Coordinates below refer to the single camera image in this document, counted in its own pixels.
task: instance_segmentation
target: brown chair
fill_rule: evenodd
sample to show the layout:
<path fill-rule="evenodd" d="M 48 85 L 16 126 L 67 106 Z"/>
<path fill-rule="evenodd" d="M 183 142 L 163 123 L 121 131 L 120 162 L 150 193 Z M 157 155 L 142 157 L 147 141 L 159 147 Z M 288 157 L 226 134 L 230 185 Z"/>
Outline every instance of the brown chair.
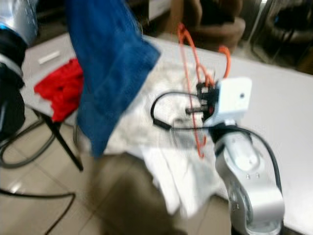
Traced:
<path fill-rule="evenodd" d="M 196 47 L 217 51 L 220 45 L 224 45 L 233 51 L 246 27 L 245 21 L 238 17 L 243 0 L 219 0 L 218 4 L 222 11 L 235 18 L 233 23 L 201 25 L 205 12 L 202 10 L 200 0 L 184 0 L 182 22 L 190 32 Z"/>

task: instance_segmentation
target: white cloth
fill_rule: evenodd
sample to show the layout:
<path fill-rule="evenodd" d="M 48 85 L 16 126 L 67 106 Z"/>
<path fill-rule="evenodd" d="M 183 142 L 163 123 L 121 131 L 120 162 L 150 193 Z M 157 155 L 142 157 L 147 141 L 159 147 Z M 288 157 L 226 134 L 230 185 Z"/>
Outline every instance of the white cloth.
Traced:
<path fill-rule="evenodd" d="M 192 67 L 190 77 L 193 78 L 192 87 L 195 89 Z M 213 144 L 209 142 L 203 150 L 205 159 L 200 160 L 192 131 L 167 132 L 153 126 L 150 117 L 150 108 L 157 96 L 168 91 L 186 91 L 186 83 L 183 66 L 159 62 L 121 118 L 105 153 L 128 151 L 143 159 L 154 177 L 155 186 L 164 196 L 168 213 L 174 214 L 180 209 L 181 215 L 189 218 L 220 185 L 215 170 Z M 185 113 L 186 107 L 189 107 L 188 96 L 165 97 L 156 105 L 155 116 L 170 124 L 179 118 L 177 123 L 186 125 L 191 123 L 190 116 Z M 198 121 L 199 126 L 202 125 L 201 117 L 198 117 Z"/>

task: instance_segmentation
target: table leg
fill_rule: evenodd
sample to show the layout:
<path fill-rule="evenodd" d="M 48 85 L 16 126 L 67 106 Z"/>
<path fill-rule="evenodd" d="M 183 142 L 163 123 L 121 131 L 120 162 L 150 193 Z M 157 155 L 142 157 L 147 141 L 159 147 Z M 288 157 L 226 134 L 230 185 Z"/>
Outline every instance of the table leg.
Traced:
<path fill-rule="evenodd" d="M 47 115 L 40 114 L 40 116 L 41 116 L 42 119 L 45 121 L 45 123 L 47 124 L 47 126 L 49 127 L 49 129 L 51 130 L 51 132 L 54 134 L 54 136 L 57 138 L 57 140 L 59 141 L 59 143 L 62 145 L 63 149 L 67 152 L 67 154 L 69 155 L 69 157 L 72 159 L 72 161 L 74 162 L 74 164 L 77 166 L 77 168 L 79 169 L 79 171 L 83 171 L 83 170 L 84 170 L 84 167 L 83 167 L 81 161 L 75 157 L 75 155 L 73 154 L 73 152 L 71 151 L 71 149 L 69 148 L 69 146 L 67 145 L 67 143 L 65 142 L 65 140 L 63 139 L 62 135 L 60 134 L 58 125 L 61 125 L 61 124 L 60 124 L 60 123 L 53 123 L 53 121 L 51 120 L 51 118 L 48 117 Z"/>

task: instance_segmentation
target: red cloth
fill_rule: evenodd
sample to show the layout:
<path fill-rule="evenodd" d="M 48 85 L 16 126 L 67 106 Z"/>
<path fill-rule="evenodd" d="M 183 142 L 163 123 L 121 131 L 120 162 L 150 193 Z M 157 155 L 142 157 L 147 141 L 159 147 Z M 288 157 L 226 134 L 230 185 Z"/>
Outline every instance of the red cloth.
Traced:
<path fill-rule="evenodd" d="M 78 108 L 83 81 L 83 70 L 78 60 L 71 59 L 39 82 L 34 91 L 52 102 L 52 120 L 61 122 Z"/>

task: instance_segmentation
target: blue cloth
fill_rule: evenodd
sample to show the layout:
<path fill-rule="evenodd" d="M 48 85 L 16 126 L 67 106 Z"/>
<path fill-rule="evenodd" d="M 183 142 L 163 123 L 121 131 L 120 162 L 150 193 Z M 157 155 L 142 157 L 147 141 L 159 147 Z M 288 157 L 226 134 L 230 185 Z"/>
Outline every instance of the blue cloth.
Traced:
<path fill-rule="evenodd" d="M 77 124 L 99 157 L 160 53 L 122 0 L 67 0 L 69 34 L 84 72 Z"/>

